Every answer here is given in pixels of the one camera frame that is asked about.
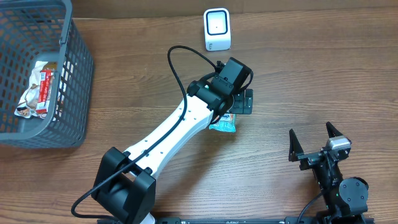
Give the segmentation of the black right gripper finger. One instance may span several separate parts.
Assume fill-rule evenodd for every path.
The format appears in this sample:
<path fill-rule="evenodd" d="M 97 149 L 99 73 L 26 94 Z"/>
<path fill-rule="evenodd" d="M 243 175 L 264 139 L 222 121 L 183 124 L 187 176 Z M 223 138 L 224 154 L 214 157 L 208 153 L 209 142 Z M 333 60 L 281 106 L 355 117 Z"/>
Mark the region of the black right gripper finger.
<path fill-rule="evenodd" d="M 304 155 L 303 149 L 293 129 L 289 130 L 289 161 L 295 162 L 299 160 L 299 156 Z"/>
<path fill-rule="evenodd" d="M 329 138 L 335 138 L 338 136 L 342 136 L 343 134 L 339 132 L 329 121 L 326 122 L 326 130 L 328 132 Z"/>

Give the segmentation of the teal tissue packet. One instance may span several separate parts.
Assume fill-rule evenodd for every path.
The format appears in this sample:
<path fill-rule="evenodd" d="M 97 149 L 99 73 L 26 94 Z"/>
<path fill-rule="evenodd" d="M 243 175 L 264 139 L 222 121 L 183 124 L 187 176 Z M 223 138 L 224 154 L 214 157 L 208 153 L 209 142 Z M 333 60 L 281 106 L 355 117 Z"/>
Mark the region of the teal tissue packet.
<path fill-rule="evenodd" d="M 209 129 L 226 133 L 235 133 L 236 115 L 231 113 L 224 114 L 217 123 L 209 125 Z"/>

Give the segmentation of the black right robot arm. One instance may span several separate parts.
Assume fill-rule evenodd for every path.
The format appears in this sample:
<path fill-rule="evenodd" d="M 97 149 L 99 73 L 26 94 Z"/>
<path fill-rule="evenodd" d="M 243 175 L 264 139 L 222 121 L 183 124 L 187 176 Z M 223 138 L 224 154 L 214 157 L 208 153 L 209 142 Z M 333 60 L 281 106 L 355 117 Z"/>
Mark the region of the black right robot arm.
<path fill-rule="evenodd" d="M 311 169 L 320 188 L 315 196 L 293 223 L 374 223 L 366 218 L 368 211 L 368 183 L 360 177 L 345 179 L 338 166 L 339 161 L 349 157 L 352 142 L 339 132 L 330 122 L 326 123 L 328 140 L 318 152 L 304 153 L 294 130 L 289 131 L 289 161 L 299 161 L 300 170 Z M 325 201 L 326 210 L 317 212 L 314 217 L 304 214 L 318 198 Z"/>

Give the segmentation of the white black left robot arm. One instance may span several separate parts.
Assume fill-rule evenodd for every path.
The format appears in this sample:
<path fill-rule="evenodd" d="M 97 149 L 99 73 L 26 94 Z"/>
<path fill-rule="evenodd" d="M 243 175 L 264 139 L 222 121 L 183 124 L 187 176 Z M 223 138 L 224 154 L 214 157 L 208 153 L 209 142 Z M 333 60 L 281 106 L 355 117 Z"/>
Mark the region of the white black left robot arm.
<path fill-rule="evenodd" d="M 156 180 L 169 160 L 196 133 L 244 105 L 253 71 L 230 58 L 215 72 L 194 80 L 178 108 L 153 132 L 121 152 L 109 149 L 101 159 L 91 196 L 119 223 L 154 223 Z"/>

